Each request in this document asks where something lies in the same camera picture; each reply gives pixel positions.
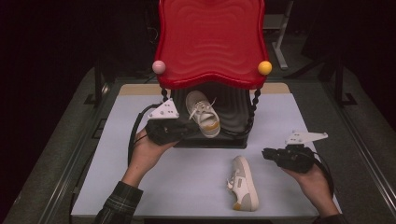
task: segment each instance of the wrist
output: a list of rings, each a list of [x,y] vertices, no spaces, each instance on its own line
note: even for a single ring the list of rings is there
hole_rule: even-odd
[[[145,174],[146,172],[140,171],[137,167],[130,167],[126,171],[125,175],[122,177],[121,182],[129,186],[138,188]]]
[[[338,208],[335,206],[335,203],[332,200],[320,202],[318,204],[314,204],[314,206],[318,209],[319,215],[322,218],[340,214]]]

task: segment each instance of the white tabletop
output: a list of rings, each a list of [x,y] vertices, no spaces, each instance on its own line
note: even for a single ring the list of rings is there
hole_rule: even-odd
[[[96,216],[127,168],[127,148],[134,121],[161,95],[119,95],[92,159],[72,216]],[[140,128],[146,125],[146,116]],[[293,130],[307,131],[291,93],[263,94],[245,149],[171,148],[147,173],[137,217],[314,217],[315,207],[298,184],[273,161],[262,157],[265,147],[285,147]],[[315,150],[312,143],[305,144]],[[258,191],[255,212],[232,209],[234,196],[226,188],[232,159],[247,158]]]

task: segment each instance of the person's right hand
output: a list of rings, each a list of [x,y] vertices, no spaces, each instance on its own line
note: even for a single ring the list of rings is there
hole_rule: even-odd
[[[146,129],[137,133],[136,139],[140,140],[134,144],[131,162],[121,181],[137,188],[143,176],[157,164],[161,155],[177,142],[158,146],[149,139]]]
[[[296,173],[287,169],[282,170],[297,181],[303,194],[318,209],[321,217],[340,214],[332,200],[327,180],[323,172],[315,164],[306,174]]]

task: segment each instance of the shoe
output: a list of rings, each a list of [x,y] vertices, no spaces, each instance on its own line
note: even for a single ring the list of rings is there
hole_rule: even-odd
[[[200,91],[191,91],[186,97],[186,107],[190,113],[190,119],[195,120],[201,133],[207,138],[214,138],[220,132],[219,116],[212,105]]]
[[[233,210],[249,212],[257,210],[259,197],[245,157],[237,156],[233,159],[233,176],[231,181],[227,179],[227,187],[236,196]]]

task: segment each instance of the shoelace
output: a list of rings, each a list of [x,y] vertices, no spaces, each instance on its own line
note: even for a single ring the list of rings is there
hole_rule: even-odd
[[[229,191],[233,190],[233,177],[231,177],[231,180],[227,178],[227,190]]]
[[[189,119],[192,119],[195,113],[202,114],[203,112],[209,113],[210,112],[210,107],[216,102],[216,98],[213,100],[213,103],[211,105],[205,105],[203,101],[200,101],[195,104],[195,109],[192,110]]]

